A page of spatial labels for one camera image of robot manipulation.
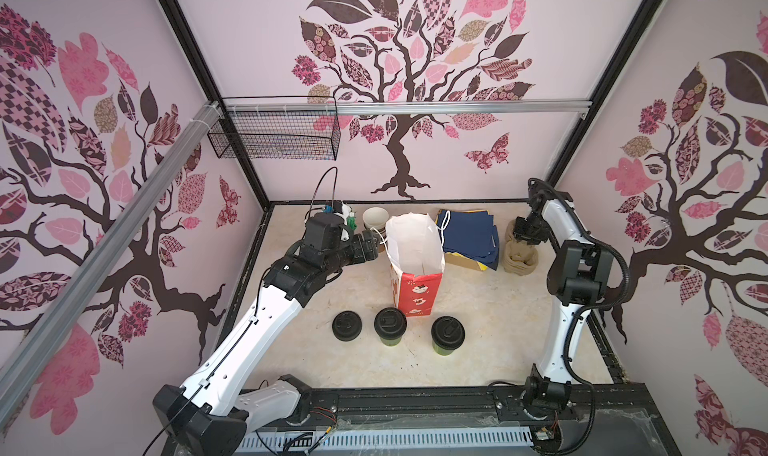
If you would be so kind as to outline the black plastic cup lid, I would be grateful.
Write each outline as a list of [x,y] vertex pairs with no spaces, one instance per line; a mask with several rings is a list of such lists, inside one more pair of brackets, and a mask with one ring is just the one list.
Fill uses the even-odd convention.
[[443,348],[460,348],[466,338],[463,324],[453,316],[441,316],[431,326],[433,344]]
[[374,330],[379,338],[402,337],[407,330],[406,316],[398,308],[384,308],[374,318]]

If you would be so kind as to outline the green paper coffee cup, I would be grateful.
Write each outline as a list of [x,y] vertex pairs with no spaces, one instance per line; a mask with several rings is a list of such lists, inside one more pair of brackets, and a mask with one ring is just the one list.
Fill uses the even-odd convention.
[[402,337],[395,337],[395,338],[380,337],[380,341],[385,346],[394,347],[394,346],[397,346],[402,341]]
[[433,349],[440,356],[450,356],[455,352],[454,348],[443,348],[436,344],[433,345]]

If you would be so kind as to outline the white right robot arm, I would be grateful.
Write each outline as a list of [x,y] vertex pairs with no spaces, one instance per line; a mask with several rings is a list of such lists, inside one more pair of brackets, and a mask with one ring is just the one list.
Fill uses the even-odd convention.
[[586,229],[572,198],[539,178],[528,180],[527,217],[515,221],[514,238],[538,245],[551,242],[555,258],[546,278],[553,296],[544,353],[526,378],[522,404],[535,419],[566,409],[575,382],[588,382],[574,371],[573,360],[586,318],[603,307],[612,266],[628,276],[626,261]]

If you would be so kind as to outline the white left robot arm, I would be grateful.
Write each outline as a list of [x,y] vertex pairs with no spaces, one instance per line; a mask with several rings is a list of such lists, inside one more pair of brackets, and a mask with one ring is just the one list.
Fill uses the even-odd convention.
[[245,391],[277,336],[344,267],[375,260],[377,230],[353,232],[333,213],[316,213],[300,240],[260,279],[255,302],[181,386],[163,386],[153,406],[165,433],[192,455],[232,455],[255,430],[290,418],[309,389],[291,376]]

